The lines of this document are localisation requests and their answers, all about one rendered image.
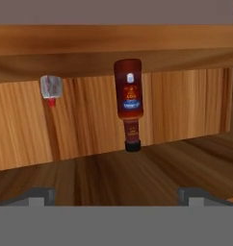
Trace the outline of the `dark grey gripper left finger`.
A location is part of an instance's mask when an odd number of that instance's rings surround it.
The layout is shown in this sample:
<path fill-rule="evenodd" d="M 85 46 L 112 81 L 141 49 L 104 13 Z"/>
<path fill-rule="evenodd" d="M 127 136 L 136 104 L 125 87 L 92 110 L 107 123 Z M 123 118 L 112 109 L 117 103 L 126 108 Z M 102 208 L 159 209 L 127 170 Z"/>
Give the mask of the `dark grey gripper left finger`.
<path fill-rule="evenodd" d="M 51 187 L 34 187 L 30 188 L 21 195 L 9 200 L 1 201 L 1 206 L 54 206 L 55 205 L 55 189 Z"/>

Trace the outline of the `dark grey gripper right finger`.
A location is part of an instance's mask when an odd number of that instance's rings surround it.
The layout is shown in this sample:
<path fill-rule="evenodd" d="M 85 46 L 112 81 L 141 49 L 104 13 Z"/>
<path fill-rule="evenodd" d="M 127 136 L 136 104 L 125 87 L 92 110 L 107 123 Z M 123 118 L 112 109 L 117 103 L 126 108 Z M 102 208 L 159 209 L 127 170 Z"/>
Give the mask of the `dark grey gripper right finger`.
<path fill-rule="evenodd" d="M 213 196 L 203 188 L 181 187 L 178 189 L 178 205 L 183 207 L 233 207 L 233 202 Z"/>

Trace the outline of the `wooden cabinet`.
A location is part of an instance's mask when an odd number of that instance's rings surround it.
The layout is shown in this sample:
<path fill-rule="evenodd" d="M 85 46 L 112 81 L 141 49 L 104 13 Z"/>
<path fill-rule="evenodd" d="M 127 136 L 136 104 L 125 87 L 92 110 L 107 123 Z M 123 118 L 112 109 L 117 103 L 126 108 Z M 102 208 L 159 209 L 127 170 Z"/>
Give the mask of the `wooden cabinet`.
<path fill-rule="evenodd" d="M 142 148 L 124 148 L 114 63 L 142 62 Z M 50 107 L 40 78 L 61 77 Z M 0 202 L 172 206 L 180 187 L 233 200 L 233 25 L 0 25 Z"/>

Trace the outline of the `dark red condiment bottle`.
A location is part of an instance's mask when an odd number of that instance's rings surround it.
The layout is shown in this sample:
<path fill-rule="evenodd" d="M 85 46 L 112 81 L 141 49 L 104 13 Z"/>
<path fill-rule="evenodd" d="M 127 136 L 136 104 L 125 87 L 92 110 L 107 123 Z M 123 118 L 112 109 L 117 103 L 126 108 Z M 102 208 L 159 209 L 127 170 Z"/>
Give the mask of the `dark red condiment bottle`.
<path fill-rule="evenodd" d="M 142 62 L 125 59 L 114 63 L 117 115 L 123 121 L 125 150 L 141 150 L 139 120 L 143 117 Z"/>

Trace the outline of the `small clear red-capped shaker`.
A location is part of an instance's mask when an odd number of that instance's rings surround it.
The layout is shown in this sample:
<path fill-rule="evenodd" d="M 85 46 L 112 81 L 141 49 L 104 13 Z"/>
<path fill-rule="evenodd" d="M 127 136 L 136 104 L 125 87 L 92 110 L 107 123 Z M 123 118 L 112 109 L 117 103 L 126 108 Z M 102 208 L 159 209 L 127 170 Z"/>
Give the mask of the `small clear red-capped shaker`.
<path fill-rule="evenodd" d="M 41 96 L 50 107 L 56 106 L 56 100 L 62 96 L 63 80 L 61 77 L 44 75 L 40 78 Z"/>

